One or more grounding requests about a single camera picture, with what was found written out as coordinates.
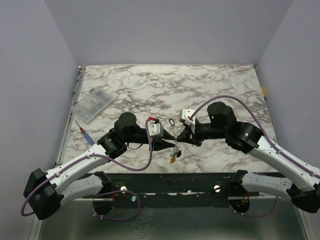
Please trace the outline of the silver key organiser with rings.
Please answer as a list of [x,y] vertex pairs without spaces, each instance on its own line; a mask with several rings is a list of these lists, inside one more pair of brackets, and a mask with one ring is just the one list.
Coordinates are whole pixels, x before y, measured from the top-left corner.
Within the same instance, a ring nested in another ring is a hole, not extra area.
[[176,138],[182,132],[183,128],[181,126],[175,125],[175,126],[170,126],[169,129],[172,131],[172,135],[175,136],[175,140],[174,140],[175,147],[173,148],[169,156],[170,158],[173,156],[176,156],[176,159],[177,159],[180,151],[180,145],[176,140]]

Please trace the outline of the black key tag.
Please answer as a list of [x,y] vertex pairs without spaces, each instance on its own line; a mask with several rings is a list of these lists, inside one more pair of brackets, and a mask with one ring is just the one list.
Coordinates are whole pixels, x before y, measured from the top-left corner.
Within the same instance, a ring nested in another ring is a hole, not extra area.
[[175,122],[172,118],[169,118],[168,121],[171,126],[175,126]]

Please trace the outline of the yellow key tag with key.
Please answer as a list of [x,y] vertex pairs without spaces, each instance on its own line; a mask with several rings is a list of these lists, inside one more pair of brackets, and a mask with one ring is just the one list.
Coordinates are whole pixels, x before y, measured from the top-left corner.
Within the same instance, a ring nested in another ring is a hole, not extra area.
[[170,164],[174,164],[175,162],[176,162],[176,156],[174,155],[174,156],[171,157],[169,163]]

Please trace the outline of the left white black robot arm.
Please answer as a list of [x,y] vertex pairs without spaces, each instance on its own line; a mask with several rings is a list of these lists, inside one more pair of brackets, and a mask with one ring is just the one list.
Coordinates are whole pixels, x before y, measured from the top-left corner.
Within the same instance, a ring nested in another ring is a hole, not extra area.
[[114,127],[80,156],[47,171],[34,170],[23,192],[25,201],[20,214],[24,217],[35,214],[39,220],[45,220],[61,205],[75,199],[93,195],[106,197],[113,189],[108,176],[97,172],[85,177],[87,173],[109,162],[135,171],[135,168],[115,160],[125,153],[129,143],[147,144],[152,153],[173,148],[174,139],[158,119],[149,117],[145,127],[141,128],[133,113],[122,113]]

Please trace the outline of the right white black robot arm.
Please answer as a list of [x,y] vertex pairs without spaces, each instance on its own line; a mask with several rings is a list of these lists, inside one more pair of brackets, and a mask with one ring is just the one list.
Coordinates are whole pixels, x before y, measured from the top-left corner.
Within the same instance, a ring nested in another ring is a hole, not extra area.
[[248,122],[238,121],[233,109],[219,101],[207,107],[209,123],[200,123],[193,109],[183,108],[179,121],[184,129],[177,141],[197,147],[204,140],[224,139],[234,150],[253,156],[281,173],[282,177],[238,170],[229,189],[236,195],[259,192],[291,200],[299,209],[317,213],[320,209],[320,170],[289,153]]

